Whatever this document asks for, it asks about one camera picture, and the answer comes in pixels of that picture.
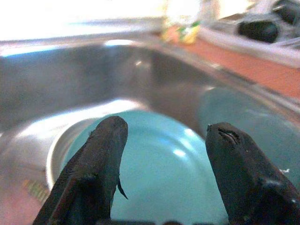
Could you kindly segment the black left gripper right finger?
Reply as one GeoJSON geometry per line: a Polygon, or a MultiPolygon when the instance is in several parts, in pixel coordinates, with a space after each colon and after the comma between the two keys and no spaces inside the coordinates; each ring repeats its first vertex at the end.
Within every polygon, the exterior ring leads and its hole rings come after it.
{"type": "Polygon", "coordinates": [[[231,225],[298,225],[300,193],[250,135],[209,124],[207,155],[231,225]]]}

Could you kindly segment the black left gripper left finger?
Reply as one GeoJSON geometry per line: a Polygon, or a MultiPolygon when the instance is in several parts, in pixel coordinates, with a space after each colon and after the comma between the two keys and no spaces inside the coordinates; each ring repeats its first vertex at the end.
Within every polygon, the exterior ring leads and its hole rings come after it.
{"type": "Polygon", "coordinates": [[[72,156],[33,221],[35,225],[94,225],[111,218],[128,124],[120,116],[102,120],[72,156]]]}

